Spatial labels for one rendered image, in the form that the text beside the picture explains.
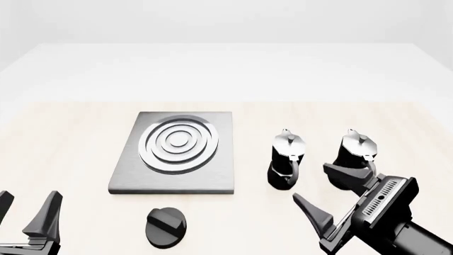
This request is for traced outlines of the black moka pot silver lid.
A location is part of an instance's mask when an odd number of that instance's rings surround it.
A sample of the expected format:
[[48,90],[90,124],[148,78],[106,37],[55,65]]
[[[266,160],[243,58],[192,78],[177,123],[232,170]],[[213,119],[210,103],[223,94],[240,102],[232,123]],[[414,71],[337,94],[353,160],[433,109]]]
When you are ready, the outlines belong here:
[[273,140],[268,183],[279,191],[288,191],[299,178],[299,166],[306,153],[306,142],[288,129],[283,129]]
[[365,163],[374,162],[376,155],[377,144],[373,140],[356,130],[349,129],[342,138],[337,158],[332,164],[352,169],[362,169],[365,167]]

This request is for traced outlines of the round black stove knob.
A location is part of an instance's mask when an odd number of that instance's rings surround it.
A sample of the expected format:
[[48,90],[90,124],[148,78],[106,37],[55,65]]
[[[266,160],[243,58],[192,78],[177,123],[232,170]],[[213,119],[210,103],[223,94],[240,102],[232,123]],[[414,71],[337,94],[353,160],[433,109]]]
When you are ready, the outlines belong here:
[[185,215],[177,208],[154,208],[147,215],[145,235],[158,249],[169,249],[181,242],[187,232]]

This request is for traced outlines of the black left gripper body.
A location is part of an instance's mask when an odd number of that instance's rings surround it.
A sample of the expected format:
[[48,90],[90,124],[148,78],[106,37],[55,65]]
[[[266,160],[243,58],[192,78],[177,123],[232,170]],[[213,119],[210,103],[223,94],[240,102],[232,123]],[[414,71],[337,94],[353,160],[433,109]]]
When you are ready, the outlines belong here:
[[0,255],[58,255],[60,237],[29,237],[27,244],[0,244]]

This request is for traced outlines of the flat grey stove plate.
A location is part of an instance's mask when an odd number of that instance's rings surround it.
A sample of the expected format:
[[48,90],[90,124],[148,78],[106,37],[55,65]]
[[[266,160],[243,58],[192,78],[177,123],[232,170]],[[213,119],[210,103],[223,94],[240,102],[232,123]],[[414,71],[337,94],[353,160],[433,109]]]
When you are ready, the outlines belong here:
[[111,194],[234,193],[231,112],[139,112]]

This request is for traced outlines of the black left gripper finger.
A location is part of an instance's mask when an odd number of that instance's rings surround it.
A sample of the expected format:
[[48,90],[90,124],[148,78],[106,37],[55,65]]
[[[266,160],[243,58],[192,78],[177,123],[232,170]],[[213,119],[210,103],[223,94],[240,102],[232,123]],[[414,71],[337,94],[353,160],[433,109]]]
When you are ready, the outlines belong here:
[[0,224],[3,222],[8,210],[10,209],[14,198],[14,195],[8,191],[0,192]]
[[31,222],[23,229],[29,242],[60,242],[59,214],[63,196],[52,191],[41,209]]

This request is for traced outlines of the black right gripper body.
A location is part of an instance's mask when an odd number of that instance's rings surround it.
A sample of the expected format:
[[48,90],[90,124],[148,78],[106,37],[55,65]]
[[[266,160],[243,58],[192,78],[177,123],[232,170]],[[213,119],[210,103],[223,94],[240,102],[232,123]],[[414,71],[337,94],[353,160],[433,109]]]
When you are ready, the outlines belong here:
[[321,250],[338,252],[352,237],[358,237],[377,252],[400,252],[397,239],[412,220],[410,203],[418,195],[418,181],[381,175],[373,184],[337,225],[331,214],[318,212]]

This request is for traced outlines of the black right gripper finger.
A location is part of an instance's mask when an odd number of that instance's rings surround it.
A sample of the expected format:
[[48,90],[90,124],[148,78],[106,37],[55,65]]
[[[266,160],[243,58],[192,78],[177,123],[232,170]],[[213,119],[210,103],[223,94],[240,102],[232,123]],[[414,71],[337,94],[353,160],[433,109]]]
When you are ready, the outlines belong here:
[[335,230],[336,227],[333,224],[334,221],[331,214],[328,214],[327,212],[316,207],[298,193],[294,193],[292,198],[302,212],[304,212],[307,216],[320,239],[327,238],[332,231]]
[[331,183],[333,181],[336,183],[335,187],[342,186],[344,191],[352,191],[358,197],[368,191],[367,183],[375,177],[374,162],[365,163],[365,167],[362,169],[352,169],[325,163],[323,170]]

